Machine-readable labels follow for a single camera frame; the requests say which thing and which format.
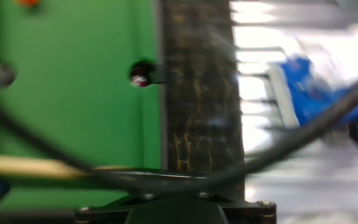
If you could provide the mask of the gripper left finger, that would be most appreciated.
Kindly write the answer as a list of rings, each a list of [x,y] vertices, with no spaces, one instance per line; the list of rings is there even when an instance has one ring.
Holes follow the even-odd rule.
[[[166,196],[134,206],[128,214],[128,224],[177,224],[178,197]]]

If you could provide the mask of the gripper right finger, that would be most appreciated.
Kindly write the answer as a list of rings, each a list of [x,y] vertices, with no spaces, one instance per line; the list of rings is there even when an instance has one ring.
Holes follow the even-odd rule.
[[[177,200],[179,224],[228,224],[226,215],[216,202],[182,195]]]

